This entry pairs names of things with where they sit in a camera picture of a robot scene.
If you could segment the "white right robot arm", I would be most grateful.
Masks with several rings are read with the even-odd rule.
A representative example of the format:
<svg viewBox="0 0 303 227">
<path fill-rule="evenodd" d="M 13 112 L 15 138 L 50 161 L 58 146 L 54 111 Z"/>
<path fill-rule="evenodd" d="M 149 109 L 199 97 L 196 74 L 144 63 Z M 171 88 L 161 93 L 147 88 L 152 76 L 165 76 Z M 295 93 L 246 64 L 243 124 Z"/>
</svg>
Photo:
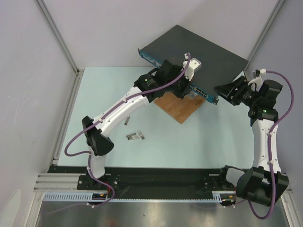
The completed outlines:
<svg viewBox="0 0 303 227">
<path fill-rule="evenodd" d="M 223 190 L 235 186 L 237 197 L 264 206 L 276 203 L 289 184 L 288 177 L 282 175 L 276 152 L 279 117 L 274 106 L 282 88 L 280 83 L 267 79 L 259 90 L 253 90 L 244 76 L 215 87 L 215 91 L 233 106 L 245 104 L 249 107 L 248 117 L 254 136 L 252 167 L 248 170 L 223 167 L 218 185 Z"/>
</svg>

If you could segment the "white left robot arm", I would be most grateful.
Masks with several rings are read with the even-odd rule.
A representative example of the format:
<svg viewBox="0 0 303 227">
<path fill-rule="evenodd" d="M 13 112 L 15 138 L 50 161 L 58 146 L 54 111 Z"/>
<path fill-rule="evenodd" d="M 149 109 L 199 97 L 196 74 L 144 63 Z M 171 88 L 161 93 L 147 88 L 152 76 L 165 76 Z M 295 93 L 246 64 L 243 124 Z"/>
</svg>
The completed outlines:
<svg viewBox="0 0 303 227">
<path fill-rule="evenodd" d="M 110 109 L 98 117 L 82 119 L 86 141 L 92 152 L 89 155 L 88 184 L 93 189 L 104 185 L 106 155 L 114 148 L 110 133 L 133 112 L 145 107 L 155 99 L 171 92 L 183 99 L 190 93 L 194 73 L 201 67 L 193 58 L 181 65 L 165 60 L 159 68 L 141 75 L 130 90 Z"/>
</svg>

